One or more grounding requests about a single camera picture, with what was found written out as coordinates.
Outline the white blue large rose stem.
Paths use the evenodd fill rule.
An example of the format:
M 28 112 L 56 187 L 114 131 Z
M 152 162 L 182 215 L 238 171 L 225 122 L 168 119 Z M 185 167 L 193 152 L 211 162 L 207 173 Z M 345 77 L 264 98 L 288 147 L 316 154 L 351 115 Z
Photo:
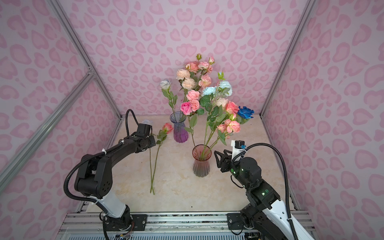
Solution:
M 146 125 L 152 126 L 153 125 L 153 121 L 151 121 L 151 120 L 143 120 L 142 124 L 146 124 Z

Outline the red grey glass vase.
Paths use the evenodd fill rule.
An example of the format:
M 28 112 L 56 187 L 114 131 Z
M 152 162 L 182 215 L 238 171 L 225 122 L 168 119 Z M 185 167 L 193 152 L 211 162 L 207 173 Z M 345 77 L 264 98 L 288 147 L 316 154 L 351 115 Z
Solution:
M 209 159 L 212 156 L 212 150 L 206 145 L 197 145 L 192 151 L 194 158 L 193 171 L 197 177 L 203 178 L 210 172 Z

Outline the red pink rose stem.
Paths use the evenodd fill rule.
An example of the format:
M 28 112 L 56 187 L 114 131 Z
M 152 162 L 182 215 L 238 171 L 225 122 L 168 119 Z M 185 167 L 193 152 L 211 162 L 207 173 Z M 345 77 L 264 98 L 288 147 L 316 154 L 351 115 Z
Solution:
M 173 131 L 173 127 L 170 123 L 165 123 L 163 127 L 159 130 L 158 134 L 156 135 L 156 156 L 155 156 L 155 162 L 152 164 L 152 154 L 150 154 L 150 169 L 151 169 L 151 188 L 150 193 L 155 195 L 155 176 L 157 171 L 157 164 L 158 164 L 158 158 L 159 158 L 159 152 L 160 149 L 167 139 L 168 135 Z

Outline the pink peach small rose stem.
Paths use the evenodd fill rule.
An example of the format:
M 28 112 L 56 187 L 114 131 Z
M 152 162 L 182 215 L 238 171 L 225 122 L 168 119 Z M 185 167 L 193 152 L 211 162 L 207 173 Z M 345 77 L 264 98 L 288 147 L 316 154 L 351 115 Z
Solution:
M 226 115 L 221 122 L 214 122 L 209 139 L 208 147 L 213 148 L 218 143 L 227 145 L 226 140 L 235 133 L 239 133 L 241 124 L 237 121 L 237 114 Z

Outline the purple blue glass vase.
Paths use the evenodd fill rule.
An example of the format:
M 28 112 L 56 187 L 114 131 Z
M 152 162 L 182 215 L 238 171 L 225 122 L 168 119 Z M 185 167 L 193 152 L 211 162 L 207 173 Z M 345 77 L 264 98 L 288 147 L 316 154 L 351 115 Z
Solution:
M 186 116 L 180 111 L 172 113 L 170 116 L 170 121 L 174 125 L 174 140 L 177 143 L 184 143 L 189 138 L 189 133 L 185 130 L 185 120 Z

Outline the blue flower stem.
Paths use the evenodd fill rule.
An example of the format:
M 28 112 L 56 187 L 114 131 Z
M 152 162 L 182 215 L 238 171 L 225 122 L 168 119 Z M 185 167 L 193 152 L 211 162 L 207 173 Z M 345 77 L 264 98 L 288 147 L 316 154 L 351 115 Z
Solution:
M 251 110 L 245 106 L 239 107 L 237 112 L 237 121 L 242 125 L 247 123 L 250 119 L 253 118 L 255 111 Z

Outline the cream and red rose stem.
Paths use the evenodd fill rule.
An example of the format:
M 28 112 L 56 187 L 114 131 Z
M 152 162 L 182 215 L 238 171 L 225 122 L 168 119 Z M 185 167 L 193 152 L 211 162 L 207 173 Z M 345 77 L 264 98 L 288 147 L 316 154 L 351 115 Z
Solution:
M 204 145 L 208 146 L 207 141 L 211 133 L 214 122 L 221 122 L 226 115 L 237 114 L 239 107 L 232 101 L 224 98 L 218 98 L 215 106 L 211 104 L 211 111 L 208 113 Z

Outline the pink double rose stem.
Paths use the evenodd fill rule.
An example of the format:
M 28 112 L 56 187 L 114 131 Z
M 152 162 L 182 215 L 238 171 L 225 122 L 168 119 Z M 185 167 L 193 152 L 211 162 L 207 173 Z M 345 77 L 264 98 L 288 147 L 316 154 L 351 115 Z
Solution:
M 200 108 L 199 97 L 200 92 L 195 90 L 191 90 L 186 94 L 185 100 L 181 104 L 181 112 L 185 116 L 190 116 Z

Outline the pale blue white rose stem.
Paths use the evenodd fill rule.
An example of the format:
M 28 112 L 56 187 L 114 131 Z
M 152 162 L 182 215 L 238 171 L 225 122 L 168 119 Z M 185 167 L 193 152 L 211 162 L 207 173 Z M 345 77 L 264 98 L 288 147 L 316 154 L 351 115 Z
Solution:
M 172 92 L 171 82 L 168 80 L 163 80 L 160 82 L 160 87 L 162 89 L 164 97 L 168 100 L 169 106 L 171 107 L 173 114 L 175 114 L 178 96 Z

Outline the light blue rose stem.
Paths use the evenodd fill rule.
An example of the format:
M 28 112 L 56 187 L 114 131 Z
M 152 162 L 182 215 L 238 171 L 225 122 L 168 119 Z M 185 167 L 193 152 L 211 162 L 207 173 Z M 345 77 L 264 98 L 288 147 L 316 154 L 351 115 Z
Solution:
M 226 104 L 228 103 L 228 97 L 233 93 L 231 84 L 226 81 L 223 72 L 218 72 L 218 83 L 215 87 L 207 87 L 202 91 L 202 97 L 200 98 L 200 107 L 204 110 L 204 114 L 207 114 L 205 136 L 203 142 L 203 150 L 199 155 L 199 160 L 204 160 L 208 154 L 208 148 L 215 145 L 217 140 L 213 144 L 210 141 L 217 131 L 217 127 L 221 125 L 229 116 L 226 112 Z

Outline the pink multi bloom rose stem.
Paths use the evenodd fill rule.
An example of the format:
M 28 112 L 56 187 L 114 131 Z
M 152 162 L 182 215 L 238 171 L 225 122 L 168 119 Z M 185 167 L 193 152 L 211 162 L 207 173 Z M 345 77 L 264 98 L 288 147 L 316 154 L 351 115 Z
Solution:
M 213 71 L 213 64 L 215 63 L 214 57 L 209 57 L 208 61 L 198 63 L 198 69 L 200 70 L 200 77 L 198 85 L 201 89 L 207 88 L 211 85 L 212 79 L 210 73 Z

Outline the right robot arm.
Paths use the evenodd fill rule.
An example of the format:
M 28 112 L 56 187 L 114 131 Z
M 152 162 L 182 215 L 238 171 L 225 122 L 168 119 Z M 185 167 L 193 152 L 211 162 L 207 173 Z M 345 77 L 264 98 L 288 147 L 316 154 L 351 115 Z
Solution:
M 262 178 L 256 160 L 244 157 L 232 161 L 232 152 L 214 152 L 221 172 L 231 173 L 246 190 L 250 202 L 238 214 L 227 214 L 230 231 L 259 232 L 266 240 L 312 240 L 314 237 L 291 214 L 281 196 Z

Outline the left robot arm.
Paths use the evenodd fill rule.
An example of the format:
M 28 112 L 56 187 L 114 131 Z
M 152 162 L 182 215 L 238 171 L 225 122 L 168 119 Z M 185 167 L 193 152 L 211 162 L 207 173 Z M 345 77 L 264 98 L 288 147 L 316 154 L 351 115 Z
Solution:
M 139 124 L 137 131 L 128 135 L 100 156 L 92 156 L 77 172 L 75 190 L 94 200 L 95 204 L 111 218 L 119 219 L 129 210 L 112 192 L 113 167 L 131 154 L 146 151 L 156 145 L 152 126 Z

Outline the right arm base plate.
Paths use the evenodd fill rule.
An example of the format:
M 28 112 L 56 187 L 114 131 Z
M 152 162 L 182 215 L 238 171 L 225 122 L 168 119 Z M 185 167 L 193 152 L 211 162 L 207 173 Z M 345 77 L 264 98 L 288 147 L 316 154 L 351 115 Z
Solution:
M 244 230 L 244 220 L 240 213 L 228 213 L 226 216 L 229 230 Z

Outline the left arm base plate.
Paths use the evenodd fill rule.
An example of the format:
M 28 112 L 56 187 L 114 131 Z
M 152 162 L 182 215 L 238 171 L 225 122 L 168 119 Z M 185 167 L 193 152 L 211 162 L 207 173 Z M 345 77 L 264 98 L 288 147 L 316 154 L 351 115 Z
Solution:
M 106 216 L 103 229 L 107 232 L 144 231 L 147 219 L 145 214 L 123 215 L 121 218 Z

